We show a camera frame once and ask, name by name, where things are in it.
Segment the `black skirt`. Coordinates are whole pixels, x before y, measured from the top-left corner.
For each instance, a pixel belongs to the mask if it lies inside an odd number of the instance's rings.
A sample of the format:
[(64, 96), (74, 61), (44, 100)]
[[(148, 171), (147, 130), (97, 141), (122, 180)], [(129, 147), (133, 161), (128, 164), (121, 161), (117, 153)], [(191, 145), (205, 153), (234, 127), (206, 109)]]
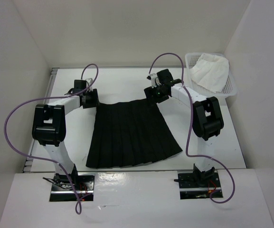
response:
[(147, 99), (100, 104), (86, 167), (130, 167), (182, 152), (156, 104)]

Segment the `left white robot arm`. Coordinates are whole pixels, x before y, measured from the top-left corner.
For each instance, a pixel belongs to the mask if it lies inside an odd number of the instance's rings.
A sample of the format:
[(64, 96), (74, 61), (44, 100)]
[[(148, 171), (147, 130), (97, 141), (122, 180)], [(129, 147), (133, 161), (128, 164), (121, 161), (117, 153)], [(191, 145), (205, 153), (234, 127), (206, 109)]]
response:
[(62, 183), (73, 190), (79, 185), (75, 164), (71, 161), (65, 146), (66, 115), (77, 108), (92, 108), (99, 105), (98, 92), (92, 88), (92, 78), (77, 79), (64, 98), (35, 107), (32, 137), (55, 160), (54, 182)]

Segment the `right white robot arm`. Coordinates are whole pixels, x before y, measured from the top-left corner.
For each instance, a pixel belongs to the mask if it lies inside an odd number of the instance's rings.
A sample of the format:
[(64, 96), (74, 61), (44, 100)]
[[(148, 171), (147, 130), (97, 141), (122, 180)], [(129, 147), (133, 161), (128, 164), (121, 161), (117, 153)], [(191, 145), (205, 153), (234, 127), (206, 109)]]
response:
[(210, 182), (215, 168), (211, 162), (214, 155), (217, 136), (224, 127), (219, 101), (216, 97), (207, 97), (192, 88), (183, 85), (181, 79), (174, 79), (168, 69), (148, 74), (151, 86), (144, 92), (152, 104), (161, 103), (173, 97), (192, 111), (192, 132), (198, 138), (197, 161), (193, 165), (189, 182), (203, 187)]

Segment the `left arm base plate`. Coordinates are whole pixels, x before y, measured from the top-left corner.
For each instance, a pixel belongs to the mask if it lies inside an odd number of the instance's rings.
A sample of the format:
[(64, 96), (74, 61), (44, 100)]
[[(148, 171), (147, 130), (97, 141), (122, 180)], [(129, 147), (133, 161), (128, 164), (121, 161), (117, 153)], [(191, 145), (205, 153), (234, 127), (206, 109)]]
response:
[[(77, 201), (73, 187), (65, 175), (55, 175), (47, 181), (51, 183), (50, 202)], [(72, 182), (81, 201), (93, 201), (94, 175), (78, 175)]]

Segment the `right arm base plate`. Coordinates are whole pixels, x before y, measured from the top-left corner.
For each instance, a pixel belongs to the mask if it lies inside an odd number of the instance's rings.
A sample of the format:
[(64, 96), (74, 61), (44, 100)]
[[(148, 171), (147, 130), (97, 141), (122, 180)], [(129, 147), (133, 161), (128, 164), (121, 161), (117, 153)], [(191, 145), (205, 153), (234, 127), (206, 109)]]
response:
[(179, 172), (174, 182), (179, 185), (180, 199), (182, 200), (209, 199), (211, 193), (213, 193), (212, 198), (223, 198), (217, 172), (200, 184), (196, 183), (192, 172)]

